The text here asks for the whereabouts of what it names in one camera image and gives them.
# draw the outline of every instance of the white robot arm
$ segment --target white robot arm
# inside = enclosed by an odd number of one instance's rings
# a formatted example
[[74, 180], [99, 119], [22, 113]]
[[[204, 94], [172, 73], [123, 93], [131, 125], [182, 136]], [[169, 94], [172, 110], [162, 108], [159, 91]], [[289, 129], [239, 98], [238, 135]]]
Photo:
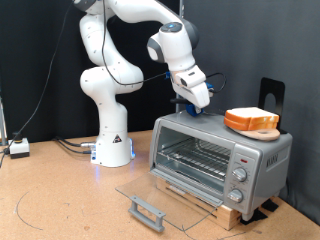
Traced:
[[130, 140], [127, 111], [115, 101], [115, 95], [139, 90], [143, 74], [117, 51], [109, 32], [104, 29], [104, 21], [117, 15], [128, 23], [159, 21], [164, 24], [148, 41], [149, 55], [154, 61], [168, 64], [175, 92], [203, 108], [210, 100], [204, 82], [206, 77], [192, 56], [199, 39], [197, 29], [155, 0], [75, 0], [74, 4], [87, 12], [80, 22], [81, 36], [89, 58], [100, 66], [81, 76], [83, 91], [96, 102], [99, 110], [100, 133], [96, 156], [92, 154], [91, 162], [108, 167], [122, 166], [130, 162]]

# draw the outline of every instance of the control knob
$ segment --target control knob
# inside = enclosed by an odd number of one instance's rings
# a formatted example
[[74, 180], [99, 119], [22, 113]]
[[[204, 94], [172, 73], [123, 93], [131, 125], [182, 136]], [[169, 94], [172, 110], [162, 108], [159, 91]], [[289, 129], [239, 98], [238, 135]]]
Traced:
[[243, 182], [247, 179], [247, 172], [243, 168], [237, 168], [232, 171], [232, 175], [239, 181]]
[[242, 192], [240, 192], [240, 190], [233, 189], [231, 192], [229, 192], [228, 198], [230, 198], [232, 201], [236, 203], [240, 203], [243, 200], [243, 195]]

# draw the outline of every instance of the wooden board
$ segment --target wooden board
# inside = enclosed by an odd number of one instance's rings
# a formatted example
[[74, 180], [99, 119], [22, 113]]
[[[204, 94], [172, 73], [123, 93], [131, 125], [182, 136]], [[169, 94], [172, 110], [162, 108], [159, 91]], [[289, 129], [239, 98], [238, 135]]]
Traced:
[[[157, 179], [157, 188], [203, 215], [208, 215], [213, 210], [213, 205], [210, 205], [191, 193], [171, 185], [161, 178]], [[240, 222], [240, 218], [240, 212], [224, 205], [218, 207], [216, 211], [213, 211], [212, 214], [208, 216], [209, 220], [226, 230], [230, 230], [236, 226]]]

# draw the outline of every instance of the table surface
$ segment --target table surface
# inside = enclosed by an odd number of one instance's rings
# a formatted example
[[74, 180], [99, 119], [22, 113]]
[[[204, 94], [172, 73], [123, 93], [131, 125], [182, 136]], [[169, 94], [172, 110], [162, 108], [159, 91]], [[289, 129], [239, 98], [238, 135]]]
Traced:
[[[119, 168], [93, 165], [88, 155], [55, 142], [30, 144], [31, 156], [5, 157], [0, 170], [1, 239], [320, 239], [317, 224], [279, 198], [267, 219], [226, 231], [205, 219], [182, 232], [164, 222], [163, 233], [136, 220], [116, 187], [149, 171], [152, 131], [129, 133], [137, 157]], [[73, 139], [93, 141], [94, 137]]]

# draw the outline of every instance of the toast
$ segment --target toast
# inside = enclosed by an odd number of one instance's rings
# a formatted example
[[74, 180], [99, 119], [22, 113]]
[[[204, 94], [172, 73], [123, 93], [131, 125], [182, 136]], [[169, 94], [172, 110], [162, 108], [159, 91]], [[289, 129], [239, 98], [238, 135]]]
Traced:
[[276, 128], [278, 122], [277, 114], [256, 107], [228, 110], [224, 118], [225, 125], [241, 131]]

